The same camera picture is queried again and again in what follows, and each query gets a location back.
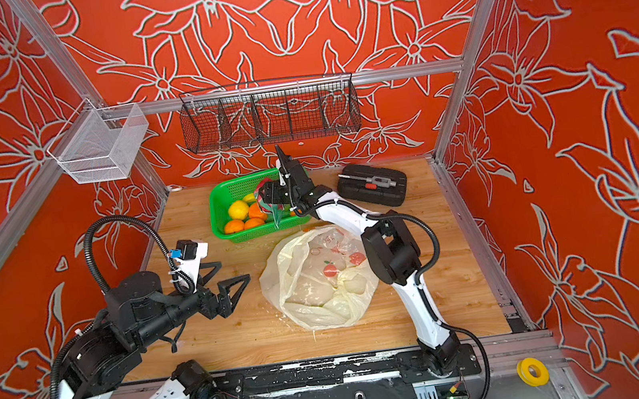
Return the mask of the pink toy dragon fruit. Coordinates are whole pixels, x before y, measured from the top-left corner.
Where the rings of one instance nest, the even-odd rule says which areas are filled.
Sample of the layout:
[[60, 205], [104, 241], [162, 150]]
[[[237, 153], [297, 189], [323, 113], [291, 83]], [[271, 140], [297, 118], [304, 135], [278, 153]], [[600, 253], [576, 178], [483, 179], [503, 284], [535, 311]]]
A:
[[257, 185], [255, 195], [260, 211], [268, 216], [275, 229], [280, 229], [282, 222], [291, 215], [291, 201], [286, 187], [279, 181], [265, 178]]

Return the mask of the orange toy bell pepper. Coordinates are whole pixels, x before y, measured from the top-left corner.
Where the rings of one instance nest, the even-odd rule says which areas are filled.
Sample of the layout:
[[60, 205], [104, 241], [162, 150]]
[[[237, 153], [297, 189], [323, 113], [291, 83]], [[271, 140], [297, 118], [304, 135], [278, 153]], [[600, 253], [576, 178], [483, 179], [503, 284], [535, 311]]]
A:
[[262, 211], [261, 207], [259, 206], [258, 203], [253, 203], [251, 206], [249, 206], [248, 208], [248, 218], [253, 220], [253, 219], [261, 219], [263, 221], [266, 221], [268, 218], [268, 214], [265, 213], [264, 211]]

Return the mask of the orange toy tangerine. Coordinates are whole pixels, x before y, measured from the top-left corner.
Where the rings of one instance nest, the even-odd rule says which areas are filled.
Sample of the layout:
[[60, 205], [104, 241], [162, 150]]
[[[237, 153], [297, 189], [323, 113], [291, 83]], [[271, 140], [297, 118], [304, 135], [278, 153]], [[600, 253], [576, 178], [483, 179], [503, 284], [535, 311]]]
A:
[[248, 231], [250, 229], [254, 229], [257, 227], [262, 227], [264, 224], [266, 223], [266, 221], [264, 219], [259, 218], [253, 218], [253, 219], [249, 219], [247, 221], [245, 221], [244, 223], [244, 230]]

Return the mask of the orange toy fruit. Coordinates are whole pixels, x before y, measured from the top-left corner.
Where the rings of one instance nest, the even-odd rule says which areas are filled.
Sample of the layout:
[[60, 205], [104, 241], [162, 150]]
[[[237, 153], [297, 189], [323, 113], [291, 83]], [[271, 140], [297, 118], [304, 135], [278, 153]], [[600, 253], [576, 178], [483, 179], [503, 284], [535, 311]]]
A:
[[240, 219], [232, 220], [224, 225], [224, 233], [226, 235], [238, 234], [239, 232], [244, 231], [245, 227], [245, 221]]

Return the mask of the yellow toy lemon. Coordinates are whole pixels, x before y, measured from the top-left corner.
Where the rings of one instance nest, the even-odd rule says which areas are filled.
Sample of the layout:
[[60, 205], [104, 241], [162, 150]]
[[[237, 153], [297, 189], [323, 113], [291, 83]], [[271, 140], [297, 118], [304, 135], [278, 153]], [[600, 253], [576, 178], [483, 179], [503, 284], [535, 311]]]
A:
[[228, 215], [231, 220], [243, 220], [245, 221], [248, 218], [248, 208], [249, 204], [245, 203], [242, 200], [236, 200], [236, 202], [232, 203], [228, 208]]

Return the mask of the translucent printed plastic bag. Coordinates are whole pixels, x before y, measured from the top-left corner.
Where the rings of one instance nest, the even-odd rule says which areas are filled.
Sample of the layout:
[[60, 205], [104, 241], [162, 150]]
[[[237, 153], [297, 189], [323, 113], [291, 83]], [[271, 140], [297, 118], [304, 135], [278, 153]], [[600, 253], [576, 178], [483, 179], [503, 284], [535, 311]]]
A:
[[264, 297], [310, 331], [357, 324], [379, 284], [363, 240], [334, 225], [285, 238], [266, 264], [259, 278]]

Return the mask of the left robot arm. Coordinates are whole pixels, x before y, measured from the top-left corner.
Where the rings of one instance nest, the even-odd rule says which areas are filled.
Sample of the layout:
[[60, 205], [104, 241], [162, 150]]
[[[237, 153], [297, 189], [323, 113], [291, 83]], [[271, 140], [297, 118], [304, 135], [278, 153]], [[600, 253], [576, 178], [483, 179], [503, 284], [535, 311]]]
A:
[[[151, 236], [169, 264], [173, 293], [165, 294], [160, 277], [150, 271], [140, 271], [110, 287], [96, 265], [92, 243], [98, 229], [115, 222]], [[168, 334], [181, 334], [195, 314], [210, 320], [228, 318], [251, 282], [250, 275], [236, 276], [220, 281], [218, 291], [211, 291], [207, 282], [222, 265], [202, 262], [206, 244], [184, 239], [169, 250], [158, 232], [132, 216], [100, 218], [87, 229], [83, 246], [87, 267], [104, 294], [106, 307], [54, 359], [48, 399], [108, 399], [141, 364], [150, 345], [164, 341], [175, 347], [178, 340]]]

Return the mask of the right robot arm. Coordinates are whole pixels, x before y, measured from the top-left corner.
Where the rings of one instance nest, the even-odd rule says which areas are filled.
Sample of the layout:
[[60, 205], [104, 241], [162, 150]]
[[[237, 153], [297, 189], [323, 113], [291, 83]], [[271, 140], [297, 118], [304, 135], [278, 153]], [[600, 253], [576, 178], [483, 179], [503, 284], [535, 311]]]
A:
[[424, 282], [424, 274], [438, 262], [441, 244], [434, 231], [414, 215], [393, 210], [374, 213], [353, 204], [338, 192], [314, 184], [300, 161], [276, 147], [279, 179], [268, 182], [261, 198], [267, 205], [286, 205], [298, 217], [311, 216], [357, 235], [376, 277], [391, 285], [414, 324], [417, 342], [428, 368], [446, 376], [454, 371], [461, 349], [460, 334], [478, 348], [483, 372], [490, 363], [481, 340], [467, 329], [446, 323]]

